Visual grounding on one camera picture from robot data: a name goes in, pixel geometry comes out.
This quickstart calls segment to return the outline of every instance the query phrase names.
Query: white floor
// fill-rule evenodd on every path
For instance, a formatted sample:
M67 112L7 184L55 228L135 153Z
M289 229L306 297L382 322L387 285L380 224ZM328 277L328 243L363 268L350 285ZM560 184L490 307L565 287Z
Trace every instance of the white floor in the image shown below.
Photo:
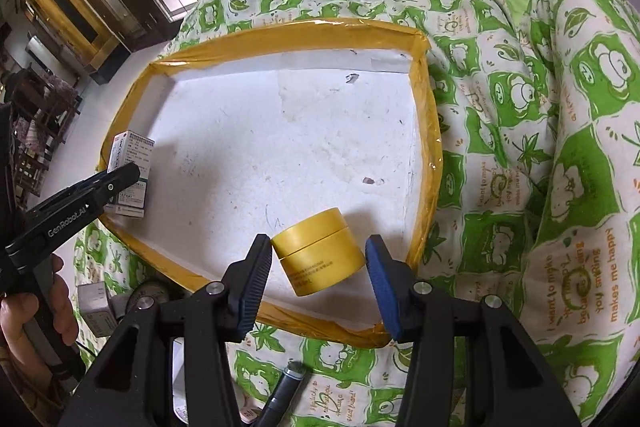
M129 87L146 65L158 56L164 46L164 43L158 44L133 53L109 84L98 86L91 82L84 90L80 115L72 123L66 135L66 143L62 144L53 156L40 192L40 199L37 201L45 200L62 188L95 173L102 141ZM35 204L37 201L31 200L30 204ZM61 275L70 289L75 284L74 242L75 238L70 239L56 252L65 261Z

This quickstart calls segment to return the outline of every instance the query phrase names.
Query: silver bolt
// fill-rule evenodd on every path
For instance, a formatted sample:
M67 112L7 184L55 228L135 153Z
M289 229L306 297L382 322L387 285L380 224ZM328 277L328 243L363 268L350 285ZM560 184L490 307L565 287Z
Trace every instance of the silver bolt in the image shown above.
M220 281L213 281L207 284L207 293L209 295L220 295L225 290L225 285Z
M414 283L414 291L420 295L428 295L433 287L427 281L418 281Z
M145 295L144 297L138 299L138 302L136 302L136 306L139 310L148 310L149 308L151 308L151 306L154 305L154 302L154 298L151 295Z
M484 298L484 303L489 306L489 308L499 308L502 306L502 299L497 295L487 295Z

